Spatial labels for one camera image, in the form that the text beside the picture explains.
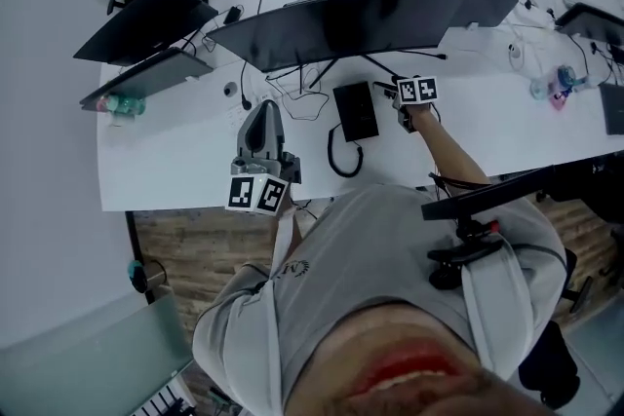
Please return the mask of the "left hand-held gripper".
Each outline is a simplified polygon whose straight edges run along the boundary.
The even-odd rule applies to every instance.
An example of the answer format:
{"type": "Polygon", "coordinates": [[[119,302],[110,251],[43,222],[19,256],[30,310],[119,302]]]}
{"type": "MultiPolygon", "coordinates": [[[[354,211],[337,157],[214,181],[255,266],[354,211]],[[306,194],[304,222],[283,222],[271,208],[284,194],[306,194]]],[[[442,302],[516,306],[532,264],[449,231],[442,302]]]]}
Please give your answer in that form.
{"type": "Polygon", "coordinates": [[[250,113],[239,129],[237,153],[240,157],[231,164],[227,210],[278,213],[289,186],[301,182],[298,157],[286,152],[282,160],[271,160],[282,158],[284,142],[280,107],[267,99],[250,113]],[[267,159],[252,158],[263,147],[267,159]]]}

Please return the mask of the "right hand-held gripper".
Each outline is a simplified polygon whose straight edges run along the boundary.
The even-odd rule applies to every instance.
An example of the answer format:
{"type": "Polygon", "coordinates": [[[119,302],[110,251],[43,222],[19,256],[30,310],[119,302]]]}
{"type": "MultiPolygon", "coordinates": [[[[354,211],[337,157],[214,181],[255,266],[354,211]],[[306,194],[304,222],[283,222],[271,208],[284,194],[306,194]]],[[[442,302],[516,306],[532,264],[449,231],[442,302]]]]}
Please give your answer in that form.
{"type": "Polygon", "coordinates": [[[408,133],[415,132],[408,105],[431,105],[439,98],[437,79],[434,76],[411,78],[396,77],[396,85],[374,81],[372,84],[383,89],[386,98],[394,102],[394,109],[398,113],[399,125],[408,133]]]}

